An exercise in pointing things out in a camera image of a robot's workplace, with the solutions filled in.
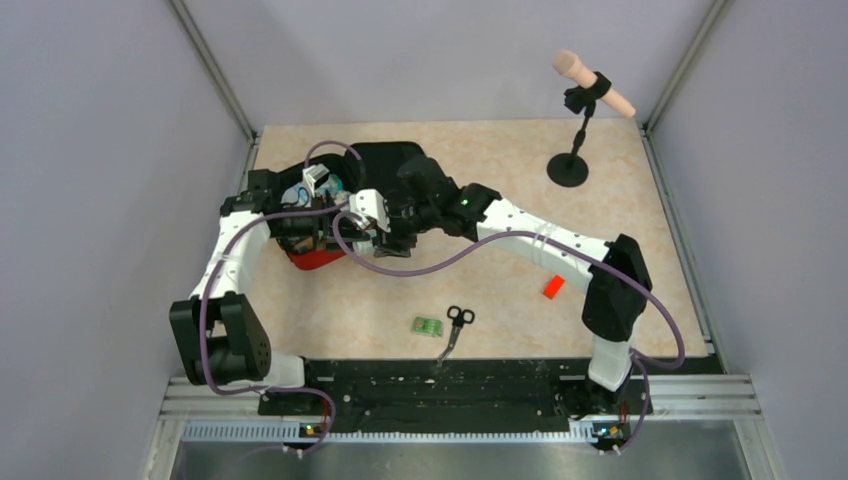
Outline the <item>black microphone stand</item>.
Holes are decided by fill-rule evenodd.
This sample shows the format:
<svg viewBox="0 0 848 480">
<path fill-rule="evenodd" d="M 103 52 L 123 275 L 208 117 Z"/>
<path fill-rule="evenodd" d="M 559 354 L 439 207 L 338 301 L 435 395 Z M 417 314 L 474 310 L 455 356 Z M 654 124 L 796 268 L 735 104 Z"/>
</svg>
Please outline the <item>black microphone stand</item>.
<svg viewBox="0 0 848 480">
<path fill-rule="evenodd" d="M 574 114 L 583 114 L 582 124 L 574 135 L 569 152 L 554 155 L 547 164 L 547 175 L 557 185 L 574 188 L 588 178 L 589 168 L 579 155 L 584 144 L 587 127 L 594 116 L 597 101 L 611 88 L 611 81 L 601 72 L 594 71 L 596 81 L 590 87 L 575 86 L 564 92 L 564 107 Z"/>
</svg>

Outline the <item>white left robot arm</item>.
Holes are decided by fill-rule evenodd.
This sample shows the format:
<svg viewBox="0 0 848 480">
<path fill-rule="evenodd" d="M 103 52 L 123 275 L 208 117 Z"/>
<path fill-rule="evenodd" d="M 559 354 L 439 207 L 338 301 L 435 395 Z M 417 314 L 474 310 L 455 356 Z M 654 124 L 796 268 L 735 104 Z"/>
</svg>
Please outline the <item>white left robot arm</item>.
<svg viewBox="0 0 848 480">
<path fill-rule="evenodd" d="M 218 237 L 206 270 L 188 299 L 174 302 L 169 322 L 186 377 L 222 395 L 231 384 L 251 391 L 275 368 L 273 348 L 248 293 L 270 241 L 316 235 L 348 205 L 329 175 L 254 170 L 245 189 L 219 210 Z"/>
</svg>

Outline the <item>red black medicine kit case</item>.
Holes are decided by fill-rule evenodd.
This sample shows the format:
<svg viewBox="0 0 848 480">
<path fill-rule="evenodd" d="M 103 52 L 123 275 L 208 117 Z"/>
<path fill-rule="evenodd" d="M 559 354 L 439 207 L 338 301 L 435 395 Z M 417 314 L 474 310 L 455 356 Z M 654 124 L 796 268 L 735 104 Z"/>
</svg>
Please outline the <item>red black medicine kit case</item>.
<svg viewBox="0 0 848 480">
<path fill-rule="evenodd" d="M 337 175 L 343 182 L 344 188 L 350 193 L 363 187 L 365 189 L 376 189 L 381 194 L 395 195 L 405 191 L 405 187 L 397 177 L 397 171 L 408 160 L 422 155 L 424 150 L 415 142 L 392 141 L 392 142 L 360 142 L 352 145 L 354 153 L 348 151 L 342 154 L 327 153 L 312 155 L 309 164 L 323 164 L 330 175 Z M 271 176 L 274 185 L 278 186 L 283 193 L 296 185 L 302 185 L 302 165 L 288 167 Z M 320 187 L 316 196 L 310 199 L 310 203 L 302 207 L 283 206 L 286 208 L 324 208 L 336 204 L 336 202 Z M 290 255 L 288 259 L 300 270 L 310 271 L 319 269 L 339 258 L 345 256 L 343 251 L 330 253 L 316 251 L 306 255 Z"/>
</svg>

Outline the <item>orange small box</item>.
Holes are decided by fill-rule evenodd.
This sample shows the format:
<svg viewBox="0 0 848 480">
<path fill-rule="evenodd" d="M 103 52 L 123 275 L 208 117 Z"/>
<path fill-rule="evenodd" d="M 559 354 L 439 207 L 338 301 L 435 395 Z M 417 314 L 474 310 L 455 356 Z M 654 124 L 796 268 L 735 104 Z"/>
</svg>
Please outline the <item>orange small box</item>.
<svg viewBox="0 0 848 480">
<path fill-rule="evenodd" d="M 544 289 L 542 290 L 542 294 L 546 298 L 553 300 L 563 288 L 565 283 L 566 281 L 563 277 L 555 275 L 545 285 Z"/>
</svg>

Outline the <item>green wind oil box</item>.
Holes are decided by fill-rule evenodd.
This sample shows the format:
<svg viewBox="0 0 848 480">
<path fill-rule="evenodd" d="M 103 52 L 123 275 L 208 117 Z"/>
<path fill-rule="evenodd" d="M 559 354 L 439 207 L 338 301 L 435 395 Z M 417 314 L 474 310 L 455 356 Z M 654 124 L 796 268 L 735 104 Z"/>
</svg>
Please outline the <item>green wind oil box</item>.
<svg viewBox="0 0 848 480">
<path fill-rule="evenodd" d="M 443 322 L 439 319 L 415 317 L 411 332 L 418 335 L 440 338 L 443 336 Z"/>
</svg>

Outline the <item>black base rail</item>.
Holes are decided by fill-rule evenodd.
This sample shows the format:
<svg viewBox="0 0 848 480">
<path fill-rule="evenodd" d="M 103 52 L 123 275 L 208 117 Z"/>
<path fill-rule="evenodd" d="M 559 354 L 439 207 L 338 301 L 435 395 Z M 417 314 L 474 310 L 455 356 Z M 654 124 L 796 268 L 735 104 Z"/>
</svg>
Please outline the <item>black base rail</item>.
<svg viewBox="0 0 848 480">
<path fill-rule="evenodd" d="M 591 415 L 636 419 L 639 374 L 612 394 L 585 359 L 308 360 L 306 384 L 336 405 L 335 434 L 566 432 Z"/>
</svg>

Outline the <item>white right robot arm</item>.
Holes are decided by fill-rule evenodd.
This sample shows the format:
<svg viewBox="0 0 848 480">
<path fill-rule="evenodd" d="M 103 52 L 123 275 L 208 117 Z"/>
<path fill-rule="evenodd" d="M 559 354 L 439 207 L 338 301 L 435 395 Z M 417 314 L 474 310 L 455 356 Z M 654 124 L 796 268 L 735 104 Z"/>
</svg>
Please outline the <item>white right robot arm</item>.
<svg viewBox="0 0 848 480">
<path fill-rule="evenodd" d="M 460 187 L 436 160 L 418 155 L 397 171 L 401 187 L 352 197 L 353 210 L 374 226 L 378 256 L 407 256 L 418 235 L 431 230 L 491 245 L 562 277 L 584 295 L 581 319 L 592 333 L 586 397 L 612 412 L 627 397 L 633 333 L 653 284 L 639 243 L 624 234 L 602 240 L 529 213 L 479 183 Z"/>
</svg>

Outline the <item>small teal pad packet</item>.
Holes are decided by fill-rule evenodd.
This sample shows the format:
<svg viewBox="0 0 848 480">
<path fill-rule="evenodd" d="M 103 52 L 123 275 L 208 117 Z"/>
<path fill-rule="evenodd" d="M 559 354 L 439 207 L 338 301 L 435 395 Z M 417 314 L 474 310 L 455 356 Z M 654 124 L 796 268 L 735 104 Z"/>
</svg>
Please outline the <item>small teal pad packet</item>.
<svg viewBox="0 0 848 480">
<path fill-rule="evenodd" d="M 331 174 L 322 188 L 336 203 L 341 203 L 346 200 L 350 192 L 344 188 L 342 180 L 335 174 Z"/>
</svg>

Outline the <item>beige microphone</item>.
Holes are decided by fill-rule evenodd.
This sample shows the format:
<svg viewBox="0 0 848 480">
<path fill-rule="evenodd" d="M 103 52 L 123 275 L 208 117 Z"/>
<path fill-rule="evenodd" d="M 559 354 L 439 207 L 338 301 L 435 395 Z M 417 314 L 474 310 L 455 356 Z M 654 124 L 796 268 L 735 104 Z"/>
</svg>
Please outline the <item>beige microphone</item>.
<svg viewBox="0 0 848 480">
<path fill-rule="evenodd" d="M 552 67 L 560 76 L 574 81 L 595 100 L 602 101 L 623 117 L 635 116 L 635 107 L 612 88 L 612 83 L 605 76 L 586 67 L 574 52 L 560 50 L 554 57 Z"/>
</svg>

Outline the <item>blue gauze packet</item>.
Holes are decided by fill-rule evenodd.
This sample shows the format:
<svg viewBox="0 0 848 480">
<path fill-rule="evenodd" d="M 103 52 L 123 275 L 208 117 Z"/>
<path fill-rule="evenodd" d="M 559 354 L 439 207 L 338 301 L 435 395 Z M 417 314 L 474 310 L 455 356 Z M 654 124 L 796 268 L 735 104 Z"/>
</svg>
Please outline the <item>blue gauze packet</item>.
<svg viewBox="0 0 848 480">
<path fill-rule="evenodd" d="M 287 189 L 282 197 L 281 204 L 283 206 L 302 207 L 310 203 L 311 196 L 308 190 L 302 185 L 296 185 Z"/>
</svg>

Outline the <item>black handled scissors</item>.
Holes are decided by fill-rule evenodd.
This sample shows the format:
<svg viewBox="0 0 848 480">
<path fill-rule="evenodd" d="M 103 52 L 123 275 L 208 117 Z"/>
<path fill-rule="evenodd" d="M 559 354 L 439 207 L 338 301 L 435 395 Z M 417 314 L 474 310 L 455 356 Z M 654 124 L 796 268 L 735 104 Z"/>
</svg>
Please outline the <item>black handled scissors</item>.
<svg viewBox="0 0 848 480">
<path fill-rule="evenodd" d="M 473 310 L 453 305 L 448 308 L 447 317 L 451 321 L 451 331 L 446 348 L 437 357 L 436 365 L 438 367 L 441 367 L 453 353 L 463 328 L 474 323 L 476 314 Z"/>
</svg>

